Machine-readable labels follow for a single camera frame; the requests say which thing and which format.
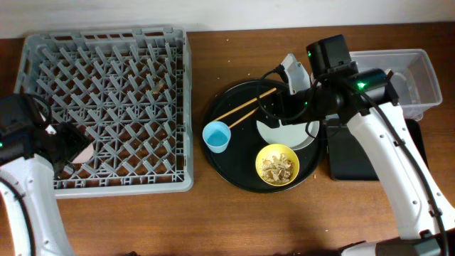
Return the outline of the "pink plastic cup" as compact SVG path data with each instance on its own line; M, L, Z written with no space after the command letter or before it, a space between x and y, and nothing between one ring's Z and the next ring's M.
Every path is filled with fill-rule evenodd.
M83 164L89 161L94 154L93 144L89 144L85 149L83 149L73 160L72 164Z

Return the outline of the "grey round plate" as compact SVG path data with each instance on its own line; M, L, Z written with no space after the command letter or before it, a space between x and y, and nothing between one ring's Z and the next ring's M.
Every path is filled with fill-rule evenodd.
M268 144L282 144L297 151L309 146L318 135L319 122L282 125L270 128L266 124L256 121L259 135Z

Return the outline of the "wooden chopstick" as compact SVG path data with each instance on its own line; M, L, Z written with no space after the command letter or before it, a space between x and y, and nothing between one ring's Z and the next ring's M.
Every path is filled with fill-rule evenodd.
M268 96L268 95L271 95L272 93L274 93L274 92L276 92L276 91L277 91L277 88L273 88L273 89L271 89L271 90L268 90L268 91L262 93L261 95L259 95L259 98L261 99L261 98L263 98L263 97L266 97L266 96ZM251 100L249 100L249 101L247 101L247 102L245 102L245 103L243 103L243 104L241 104L240 106L238 106L238 107L236 107L236 108L234 108L234 109L232 109L232 110L226 112L225 114L220 115L219 117L215 118L213 121L219 121L219 120L221 120L221 119L223 119L223 118L225 118L225 117L227 117L227 116L233 114L234 112L236 112L236 111L238 111L238 110L241 110L242 108L244 108L244 107L246 107L246 106L248 106L248 105L251 105L252 103L255 103L256 101L258 101L257 97L256 97L256 98L253 98L253 99L251 99Z
M248 112L246 115L244 115L243 117L239 118L237 121L235 121L234 123L232 123L229 128L232 129L233 127L235 127L236 125L238 125L239 123L243 122L245 119L247 119L248 117L252 116L256 111L257 111L258 107L256 107L255 109L253 109L252 111Z

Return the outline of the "yellow bowl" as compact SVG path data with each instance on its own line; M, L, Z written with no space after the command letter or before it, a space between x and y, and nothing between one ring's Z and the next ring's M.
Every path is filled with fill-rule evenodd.
M272 185L272 184L264 181L261 178L259 171L261 169L261 163L262 163L263 159L270 159L272 156L279 156L280 154L284 154L288 159L290 159L291 161L294 162L294 175L291 178L290 182L288 182L284 185L277 186L277 185ZM284 146L282 144L270 144L259 151L259 153L256 157L256 161L255 161L255 168L256 168L256 172L257 172L258 176L261 178L262 181L264 181L265 183L267 183L271 186L279 187L279 186L289 185L292 181L294 181L296 179L296 177L299 175L300 163L299 163L299 158L296 155L296 153L289 147Z

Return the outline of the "brown food scraps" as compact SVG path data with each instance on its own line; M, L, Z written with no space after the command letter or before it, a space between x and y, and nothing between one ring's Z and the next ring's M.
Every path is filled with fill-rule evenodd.
M291 181L294 175L294 162L284 154L263 159L259 171L261 178L272 185L284 185Z

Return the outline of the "blue plastic cup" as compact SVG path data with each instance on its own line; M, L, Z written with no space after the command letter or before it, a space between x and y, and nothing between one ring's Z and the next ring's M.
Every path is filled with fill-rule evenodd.
M231 131L225 123L214 121L204 126L202 136L209 150L219 154L227 149L231 138Z

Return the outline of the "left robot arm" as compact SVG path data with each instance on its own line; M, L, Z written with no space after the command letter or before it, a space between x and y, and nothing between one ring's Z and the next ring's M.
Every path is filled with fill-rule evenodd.
M68 164L88 161L92 142L73 124L52 125L37 95L1 98L1 197L16 255L73 255L53 182Z

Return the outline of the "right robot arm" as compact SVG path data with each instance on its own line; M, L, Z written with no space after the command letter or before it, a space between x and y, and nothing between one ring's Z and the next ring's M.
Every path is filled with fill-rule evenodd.
M453 255L454 207L439 189L407 129L391 73L362 69L342 35L306 47L311 70L293 55L275 69L288 88L273 119L307 123L335 114L362 146L387 194L398 237L361 241L339 255Z

